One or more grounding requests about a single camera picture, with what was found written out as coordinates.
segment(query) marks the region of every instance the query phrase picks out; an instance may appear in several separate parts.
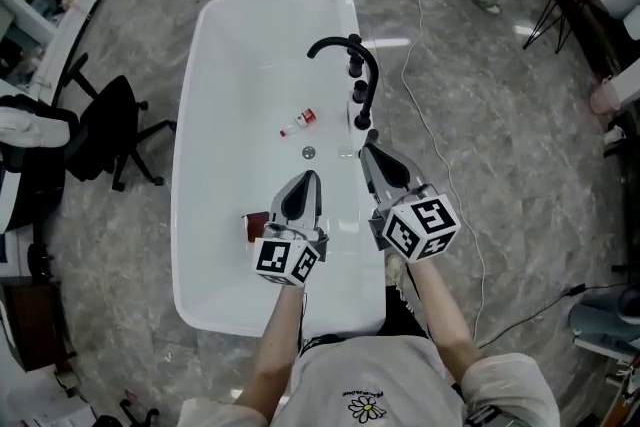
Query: shoe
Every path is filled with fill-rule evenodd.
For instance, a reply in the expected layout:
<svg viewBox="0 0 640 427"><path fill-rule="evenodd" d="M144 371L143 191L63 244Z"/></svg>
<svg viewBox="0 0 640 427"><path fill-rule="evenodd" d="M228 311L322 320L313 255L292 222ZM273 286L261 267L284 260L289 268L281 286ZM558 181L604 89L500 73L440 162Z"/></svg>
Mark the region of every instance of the shoe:
<svg viewBox="0 0 640 427"><path fill-rule="evenodd" d="M487 13L491 13L492 15L499 15L502 11L498 6L491 6L483 8Z"/></svg>
<svg viewBox="0 0 640 427"><path fill-rule="evenodd" d="M404 260L396 253L387 255L384 264L384 286L398 287L402 279L402 271L404 270Z"/></svg>

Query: white t-shirt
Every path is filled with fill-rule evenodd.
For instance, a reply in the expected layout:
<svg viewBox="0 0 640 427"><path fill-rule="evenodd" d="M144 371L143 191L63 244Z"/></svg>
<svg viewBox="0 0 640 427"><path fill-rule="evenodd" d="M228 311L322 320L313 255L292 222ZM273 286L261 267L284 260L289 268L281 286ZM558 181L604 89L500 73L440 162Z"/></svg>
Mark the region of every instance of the white t-shirt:
<svg viewBox="0 0 640 427"><path fill-rule="evenodd" d="M531 427L560 415L536 362L523 354L482 359L467 370L464 401L447 384L435 346L414 336L361 337L322 345L295 364L289 402L274 427L462 426L494 405ZM178 427L266 427L258 412L208 399L185 401Z"/></svg>

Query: small bottle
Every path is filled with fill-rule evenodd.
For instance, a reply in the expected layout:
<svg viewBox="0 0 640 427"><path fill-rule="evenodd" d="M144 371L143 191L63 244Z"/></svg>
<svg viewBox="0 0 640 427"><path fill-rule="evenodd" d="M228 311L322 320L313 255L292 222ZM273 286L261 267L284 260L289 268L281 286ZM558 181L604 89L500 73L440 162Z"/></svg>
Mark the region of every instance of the small bottle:
<svg viewBox="0 0 640 427"><path fill-rule="evenodd" d="M282 137L287 137L289 135L297 134L303 128L307 128L311 123L316 120L316 115L311 109L307 109L298 114L295 118L293 118L293 124L287 125L282 130L280 130L280 135Z"/></svg>

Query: flower print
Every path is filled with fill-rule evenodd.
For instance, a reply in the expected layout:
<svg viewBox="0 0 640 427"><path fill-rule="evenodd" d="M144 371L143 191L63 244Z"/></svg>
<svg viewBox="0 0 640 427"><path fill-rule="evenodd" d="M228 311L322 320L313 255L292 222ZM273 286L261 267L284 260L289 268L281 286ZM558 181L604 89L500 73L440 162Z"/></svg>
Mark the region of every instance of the flower print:
<svg viewBox="0 0 640 427"><path fill-rule="evenodd" d="M373 397L358 397L358 400L352 400L349 406L353 417L357 418L360 423L368 422L382 418L387 412L376 404Z"/></svg>

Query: white cable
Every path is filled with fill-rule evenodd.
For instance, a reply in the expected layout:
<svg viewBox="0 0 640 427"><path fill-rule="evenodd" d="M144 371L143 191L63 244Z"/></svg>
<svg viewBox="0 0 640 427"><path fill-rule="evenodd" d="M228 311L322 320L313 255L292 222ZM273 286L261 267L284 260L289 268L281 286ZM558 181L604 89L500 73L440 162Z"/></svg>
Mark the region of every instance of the white cable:
<svg viewBox="0 0 640 427"><path fill-rule="evenodd" d="M471 227L471 225L469 224L469 222L467 221L467 219L466 219L466 217L464 215L464 212L462 210L462 200L460 199L460 196L458 195L458 192L456 191L456 188L453 186L453 180L451 178L451 167L449 166L449 163L446 161L446 159L440 153L440 150L438 150L438 143L436 142L436 136L433 134L433 132L431 131L431 128L429 128L429 125L425 121L424 115L422 114L422 110L420 109L420 105L418 105L418 101L416 100L416 97L413 95L413 92L411 91L411 88L409 87L409 85L407 84L407 81L404 78L404 72L407 69L407 65L409 64L409 58L411 57L411 52L413 52L414 47L422 39L422 36L424 34L424 28L422 27L422 20L424 19L424 11L422 10L422 0L418 0L418 7L420 8L420 24L419 24L420 25L420 34L418 35L416 40L409 47L409 52L407 52L407 58L405 59L404 66L402 67L402 71L400 72L400 78L402 79L402 84L404 85L404 88L407 90L407 93L409 93L409 96L411 97L411 101L413 102L413 105L415 106L416 110L418 111L418 115L420 116L420 120L422 121L422 124L424 125L424 128L427 129L427 132L429 132L429 135L431 136L431 139L433 141L433 148L436 150L436 154L438 155L440 160L442 162L444 162L444 165L447 167L447 175L448 175L448 178L449 178L449 185L451 186L451 191L453 192L454 196L458 200L458 208L460 210L460 217L462 218L462 222L465 224L465 226L467 228L469 228L469 231L471 232L471 235L473 236L473 242L476 245L476 251L478 252L478 256L480 257L480 262L482 263L482 279L480 281L480 308L478 308L478 313L476 315L476 320L475 320L474 325L473 325L473 337L472 337L472 339L475 340L476 339L476 334L478 333L478 322L480 321L480 314L482 313L482 309L484 308L484 282L485 282L485 278L486 278L486 275L487 275L487 268L486 268L485 263L484 263L484 258L482 258L482 251L480 251L480 245L478 244L478 237L476 236L476 233L473 231L473 228Z"/></svg>

